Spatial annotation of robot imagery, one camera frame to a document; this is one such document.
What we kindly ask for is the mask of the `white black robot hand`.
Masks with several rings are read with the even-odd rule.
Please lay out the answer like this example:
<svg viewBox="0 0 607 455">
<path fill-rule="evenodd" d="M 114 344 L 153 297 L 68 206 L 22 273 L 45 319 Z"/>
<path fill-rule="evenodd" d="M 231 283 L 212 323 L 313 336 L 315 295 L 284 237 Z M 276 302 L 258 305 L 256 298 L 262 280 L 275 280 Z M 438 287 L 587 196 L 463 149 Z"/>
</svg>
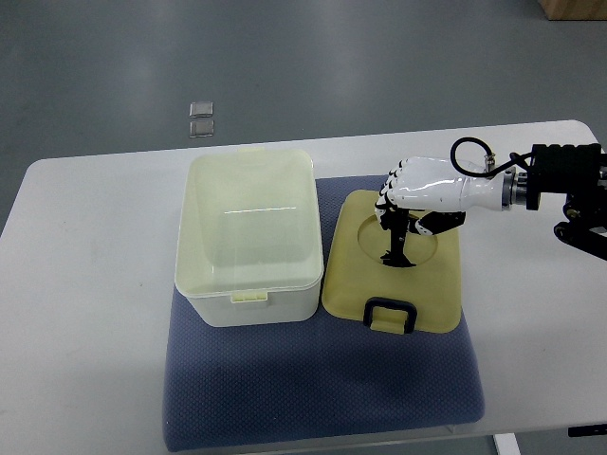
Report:
<svg viewBox="0 0 607 455">
<path fill-rule="evenodd" d="M 400 161 L 389 172 L 375 203 L 381 227 L 430 236 L 462 226 L 472 207 L 509 209 L 502 173 L 484 177 L 481 167 L 470 161 L 464 169 L 472 175 L 456 171 L 442 158 L 415 156 Z"/>
</svg>

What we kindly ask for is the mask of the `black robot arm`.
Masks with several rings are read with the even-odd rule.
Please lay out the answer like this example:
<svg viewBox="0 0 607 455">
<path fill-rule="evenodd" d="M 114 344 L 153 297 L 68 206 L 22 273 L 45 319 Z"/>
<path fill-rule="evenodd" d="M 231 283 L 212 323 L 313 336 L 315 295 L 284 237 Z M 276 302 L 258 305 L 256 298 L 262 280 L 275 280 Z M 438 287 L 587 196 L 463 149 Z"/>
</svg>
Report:
<svg viewBox="0 0 607 455">
<path fill-rule="evenodd" d="M 606 154 L 598 143 L 535 144 L 527 154 L 511 153 L 523 171 L 507 187 L 508 202 L 537 210 L 545 193 L 563 194 L 565 219 L 554 228 L 564 244 L 606 258 Z"/>
</svg>

